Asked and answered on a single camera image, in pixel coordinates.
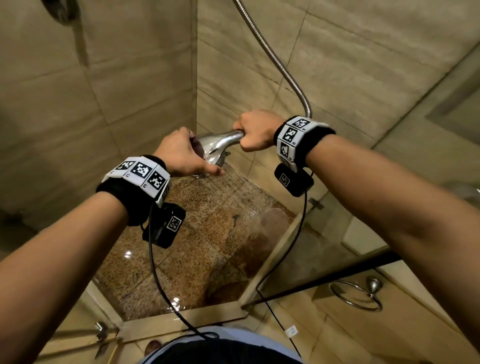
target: wet floor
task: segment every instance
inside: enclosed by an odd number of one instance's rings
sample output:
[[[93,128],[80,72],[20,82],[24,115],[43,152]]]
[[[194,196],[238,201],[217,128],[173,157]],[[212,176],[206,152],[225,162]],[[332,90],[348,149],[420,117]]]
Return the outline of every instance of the wet floor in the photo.
[[[223,177],[176,179],[167,199],[187,217],[170,248],[154,246],[154,259],[180,310],[239,299],[295,217],[230,166],[225,170]],[[139,227],[124,231],[96,283],[125,320],[171,312],[151,276]]]

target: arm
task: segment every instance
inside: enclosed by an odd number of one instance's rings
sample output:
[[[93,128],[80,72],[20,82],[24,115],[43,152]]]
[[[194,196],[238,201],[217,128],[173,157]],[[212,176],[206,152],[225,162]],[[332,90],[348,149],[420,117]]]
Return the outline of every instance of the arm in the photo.
[[[172,175],[223,174],[194,153],[189,137],[185,128],[172,133],[154,155]],[[99,192],[0,263],[0,362],[35,360],[127,222],[121,202]]]
[[[273,145],[284,120],[255,110],[234,127],[245,150]],[[480,350],[480,212],[380,154],[328,135],[307,165],[352,214],[378,233]]]

